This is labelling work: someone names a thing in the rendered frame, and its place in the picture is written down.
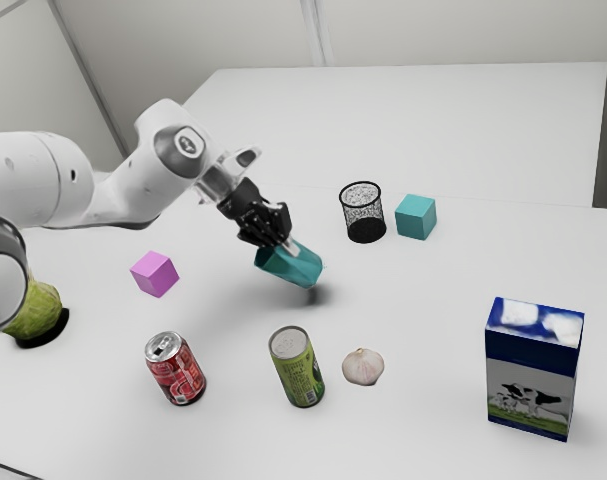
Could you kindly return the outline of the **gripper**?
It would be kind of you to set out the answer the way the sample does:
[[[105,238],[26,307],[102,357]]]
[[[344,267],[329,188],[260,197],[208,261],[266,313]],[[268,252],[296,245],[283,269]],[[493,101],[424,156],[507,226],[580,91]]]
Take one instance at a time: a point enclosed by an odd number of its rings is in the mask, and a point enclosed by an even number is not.
[[[257,247],[280,247],[291,257],[298,257],[300,248],[290,235],[292,221],[286,203],[271,203],[258,187],[244,178],[217,204],[217,209],[239,227],[237,237]]]

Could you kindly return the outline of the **teal faceted mug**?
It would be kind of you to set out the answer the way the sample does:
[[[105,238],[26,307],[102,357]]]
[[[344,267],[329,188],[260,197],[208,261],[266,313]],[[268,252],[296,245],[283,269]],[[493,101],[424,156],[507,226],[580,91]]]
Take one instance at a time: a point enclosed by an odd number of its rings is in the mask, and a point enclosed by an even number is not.
[[[282,245],[261,247],[256,252],[254,265],[301,288],[311,288],[323,270],[322,259],[299,242],[292,244],[298,248],[297,256],[292,256]]]

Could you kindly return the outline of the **black mesh pen holder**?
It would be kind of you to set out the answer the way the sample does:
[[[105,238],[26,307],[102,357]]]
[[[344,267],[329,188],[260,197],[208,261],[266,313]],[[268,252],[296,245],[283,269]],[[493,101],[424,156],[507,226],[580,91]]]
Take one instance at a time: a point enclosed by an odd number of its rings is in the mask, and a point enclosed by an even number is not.
[[[348,238],[359,244],[381,239],[387,227],[381,202],[381,188],[372,181],[356,181],[339,193]]]

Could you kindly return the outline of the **green drink can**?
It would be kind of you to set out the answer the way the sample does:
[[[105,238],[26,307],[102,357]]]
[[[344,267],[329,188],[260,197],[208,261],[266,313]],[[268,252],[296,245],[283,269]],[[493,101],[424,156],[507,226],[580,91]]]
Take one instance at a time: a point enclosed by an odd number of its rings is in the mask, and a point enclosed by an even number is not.
[[[268,348],[289,402],[298,408],[317,405],[325,383],[307,332],[298,326],[282,327],[271,335]]]

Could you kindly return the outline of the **teal block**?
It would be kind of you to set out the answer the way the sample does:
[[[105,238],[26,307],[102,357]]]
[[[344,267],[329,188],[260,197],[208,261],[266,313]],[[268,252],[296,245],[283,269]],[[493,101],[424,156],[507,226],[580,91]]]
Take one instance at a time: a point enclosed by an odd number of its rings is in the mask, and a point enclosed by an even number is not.
[[[437,223],[435,200],[406,194],[396,207],[394,216],[399,235],[426,240]]]

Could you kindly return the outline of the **pink block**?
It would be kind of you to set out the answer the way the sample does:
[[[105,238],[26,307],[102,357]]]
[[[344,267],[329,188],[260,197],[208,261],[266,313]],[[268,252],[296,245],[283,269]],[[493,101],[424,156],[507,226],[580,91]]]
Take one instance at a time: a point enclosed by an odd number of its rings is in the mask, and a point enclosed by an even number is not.
[[[172,260],[148,251],[129,269],[139,289],[155,298],[164,296],[180,279]]]

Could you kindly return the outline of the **white garlic bulb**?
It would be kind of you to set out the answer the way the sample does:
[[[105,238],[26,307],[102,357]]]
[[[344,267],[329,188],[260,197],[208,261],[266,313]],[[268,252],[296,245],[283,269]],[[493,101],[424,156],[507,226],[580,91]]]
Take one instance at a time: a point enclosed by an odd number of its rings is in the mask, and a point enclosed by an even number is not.
[[[342,362],[344,378],[352,384],[373,386],[385,369],[383,357],[376,351],[358,348],[350,352]]]

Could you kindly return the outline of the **red soda can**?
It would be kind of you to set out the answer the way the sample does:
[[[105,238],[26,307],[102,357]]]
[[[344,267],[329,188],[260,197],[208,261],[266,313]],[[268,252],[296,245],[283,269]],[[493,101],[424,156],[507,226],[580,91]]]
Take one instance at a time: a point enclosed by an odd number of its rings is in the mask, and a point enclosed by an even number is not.
[[[144,353],[149,371],[170,403],[186,406],[202,397],[205,375],[181,335],[158,333],[147,341]]]

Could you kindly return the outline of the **green cabbage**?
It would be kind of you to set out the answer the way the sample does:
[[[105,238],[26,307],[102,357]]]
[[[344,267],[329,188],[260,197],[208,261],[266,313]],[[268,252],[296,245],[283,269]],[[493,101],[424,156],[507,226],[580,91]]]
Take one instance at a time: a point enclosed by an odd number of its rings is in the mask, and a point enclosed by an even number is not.
[[[17,340],[33,340],[49,332],[63,310],[58,290],[51,284],[28,276],[23,306],[2,332]]]

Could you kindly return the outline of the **blue milk carton with cow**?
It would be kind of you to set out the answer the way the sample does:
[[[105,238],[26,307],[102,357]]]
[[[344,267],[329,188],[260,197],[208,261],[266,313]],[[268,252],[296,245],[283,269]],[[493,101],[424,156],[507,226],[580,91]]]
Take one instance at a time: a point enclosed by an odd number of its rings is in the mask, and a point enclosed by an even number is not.
[[[484,329],[490,422],[568,440],[583,326],[582,312],[494,299]]]

